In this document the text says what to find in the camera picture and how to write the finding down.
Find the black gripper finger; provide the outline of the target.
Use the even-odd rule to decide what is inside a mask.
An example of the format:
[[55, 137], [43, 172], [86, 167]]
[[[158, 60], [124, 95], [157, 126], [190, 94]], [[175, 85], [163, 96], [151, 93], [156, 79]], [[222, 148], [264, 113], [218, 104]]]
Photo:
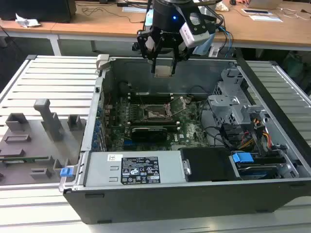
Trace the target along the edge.
[[188, 48], [184, 42], [174, 40], [173, 46], [173, 60], [171, 63], [171, 74], [175, 74], [176, 66], [178, 62], [186, 61], [190, 58], [191, 48]]
[[160, 37], [156, 33], [157, 31], [154, 30], [137, 31], [137, 41], [141, 55], [151, 62], [151, 73], [156, 71], [156, 59], [162, 49], [161, 42], [159, 41]]

